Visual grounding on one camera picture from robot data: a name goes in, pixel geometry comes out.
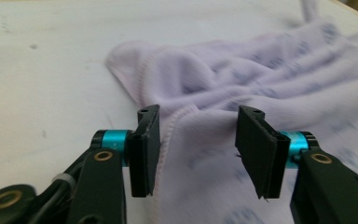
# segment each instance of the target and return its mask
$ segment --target white towel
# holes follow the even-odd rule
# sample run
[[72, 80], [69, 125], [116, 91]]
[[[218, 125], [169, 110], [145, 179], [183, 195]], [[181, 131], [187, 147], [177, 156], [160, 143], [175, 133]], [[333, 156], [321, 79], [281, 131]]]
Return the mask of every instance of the white towel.
[[239, 105], [266, 112], [275, 130], [314, 133], [358, 173], [358, 35], [311, 21], [247, 42], [130, 42], [108, 56], [138, 106], [161, 105], [155, 223], [293, 223], [296, 170], [280, 199], [257, 199], [234, 147]]

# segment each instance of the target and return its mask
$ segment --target screw hole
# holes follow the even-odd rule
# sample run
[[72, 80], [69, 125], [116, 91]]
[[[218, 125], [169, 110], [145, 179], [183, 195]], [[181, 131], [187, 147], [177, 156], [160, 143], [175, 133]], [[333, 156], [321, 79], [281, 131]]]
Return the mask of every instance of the screw hole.
[[94, 160], [96, 160], [96, 161], [107, 161], [112, 157], [113, 157], [112, 152], [110, 152], [110, 151], [102, 151], [102, 152], [98, 152], [97, 154], [94, 155]]
[[9, 190], [0, 194], [0, 209], [10, 207], [18, 202], [21, 198], [22, 192], [17, 189]]
[[320, 163], [329, 164], [333, 162], [330, 157], [325, 156], [324, 154], [314, 153], [310, 155], [315, 161], [318, 161]]

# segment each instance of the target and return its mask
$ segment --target teal metal ring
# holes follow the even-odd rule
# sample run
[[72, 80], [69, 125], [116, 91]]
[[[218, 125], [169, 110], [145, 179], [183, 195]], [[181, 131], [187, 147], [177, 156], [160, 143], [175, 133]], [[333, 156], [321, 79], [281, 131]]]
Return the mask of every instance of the teal metal ring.
[[307, 138], [302, 132], [280, 132], [290, 138], [289, 153], [287, 155], [286, 168], [296, 169], [297, 164], [293, 162], [293, 158], [299, 157], [301, 150], [309, 150]]
[[102, 147], [108, 147], [120, 152], [123, 167], [128, 166], [124, 155], [127, 133], [128, 130], [107, 130], [102, 141]]

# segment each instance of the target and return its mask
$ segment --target white table surface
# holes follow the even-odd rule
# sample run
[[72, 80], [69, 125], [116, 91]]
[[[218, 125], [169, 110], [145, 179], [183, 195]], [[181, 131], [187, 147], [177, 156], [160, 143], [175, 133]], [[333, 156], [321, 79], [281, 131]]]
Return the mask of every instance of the white table surface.
[[[357, 13], [319, 6], [344, 35], [358, 32]], [[301, 24], [297, 0], [0, 2], [0, 188], [40, 193], [97, 130], [136, 128], [137, 107], [103, 64], [117, 44], [246, 40]], [[150, 222], [145, 200], [127, 201], [130, 224]]]

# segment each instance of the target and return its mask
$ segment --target microfiber towel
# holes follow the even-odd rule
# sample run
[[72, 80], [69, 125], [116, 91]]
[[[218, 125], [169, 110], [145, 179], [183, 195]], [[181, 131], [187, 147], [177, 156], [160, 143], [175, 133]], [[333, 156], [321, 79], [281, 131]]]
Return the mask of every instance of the microfiber towel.
[[358, 173], [358, 34], [332, 20], [244, 42], [133, 41], [107, 67], [138, 106], [161, 106], [155, 223], [294, 222], [296, 170], [285, 171], [280, 199], [257, 198], [234, 146], [239, 105], [266, 112], [275, 130], [312, 132]]

